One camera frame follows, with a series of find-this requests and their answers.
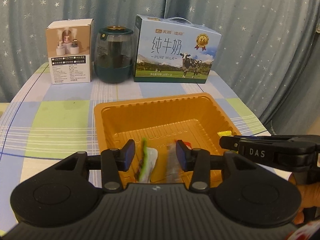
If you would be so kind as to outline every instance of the orange plastic tray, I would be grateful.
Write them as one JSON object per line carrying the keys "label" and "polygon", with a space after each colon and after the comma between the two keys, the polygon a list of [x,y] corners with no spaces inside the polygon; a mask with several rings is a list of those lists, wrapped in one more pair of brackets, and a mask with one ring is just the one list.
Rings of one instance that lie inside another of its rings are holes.
{"label": "orange plastic tray", "polygon": [[[127,172],[120,172],[124,186],[136,182],[139,160],[142,157],[141,139],[158,150],[151,183],[165,183],[167,145],[181,139],[193,148],[202,148],[213,155],[222,155],[218,132],[240,132],[229,117],[207,93],[160,98],[144,98],[98,104],[94,108],[100,152],[122,148],[129,139],[136,144],[136,154]],[[189,187],[192,172],[180,170],[181,180]],[[211,171],[211,187],[221,182],[221,172]]]}

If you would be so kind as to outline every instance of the box handle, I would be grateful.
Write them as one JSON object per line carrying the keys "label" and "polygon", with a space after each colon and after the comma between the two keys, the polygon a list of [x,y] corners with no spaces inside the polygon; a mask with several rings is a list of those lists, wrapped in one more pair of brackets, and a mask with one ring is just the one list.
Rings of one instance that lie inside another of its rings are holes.
{"label": "box handle", "polygon": [[187,19],[182,18],[182,17],[172,17],[172,18],[168,18],[168,19],[166,19],[166,20],[172,20],[172,21],[174,21],[174,20],[185,20],[187,23],[193,25],[192,22],[190,22],[190,21],[188,21]]}

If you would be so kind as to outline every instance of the cow illustration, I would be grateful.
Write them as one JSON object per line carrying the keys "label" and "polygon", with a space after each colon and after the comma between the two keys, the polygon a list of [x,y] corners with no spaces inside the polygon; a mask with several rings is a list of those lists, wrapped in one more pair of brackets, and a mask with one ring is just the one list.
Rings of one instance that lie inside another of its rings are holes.
{"label": "cow illustration", "polygon": [[183,76],[186,77],[186,74],[189,70],[193,70],[193,76],[198,75],[199,68],[201,66],[202,61],[194,58],[189,58],[190,54],[188,53],[180,53],[180,56],[182,56],[182,70],[183,70]]}

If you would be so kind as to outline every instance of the gold jar lid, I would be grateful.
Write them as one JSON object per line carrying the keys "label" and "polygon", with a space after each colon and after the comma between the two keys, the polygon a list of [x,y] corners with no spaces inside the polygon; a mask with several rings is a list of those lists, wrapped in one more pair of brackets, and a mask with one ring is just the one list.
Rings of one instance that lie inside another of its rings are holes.
{"label": "gold jar lid", "polygon": [[123,26],[119,26],[119,25],[117,25],[117,26],[113,25],[113,26],[108,26],[107,29],[108,29],[108,30],[123,31],[123,30],[125,30],[126,28],[123,27]]}

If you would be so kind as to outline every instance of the pure milk box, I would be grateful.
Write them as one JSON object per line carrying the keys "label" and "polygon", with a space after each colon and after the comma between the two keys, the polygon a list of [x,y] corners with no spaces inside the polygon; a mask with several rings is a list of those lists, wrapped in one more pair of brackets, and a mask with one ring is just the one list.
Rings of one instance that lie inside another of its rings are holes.
{"label": "pure milk box", "polygon": [[205,26],[137,15],[134,81],[205,83],[220,39]]}

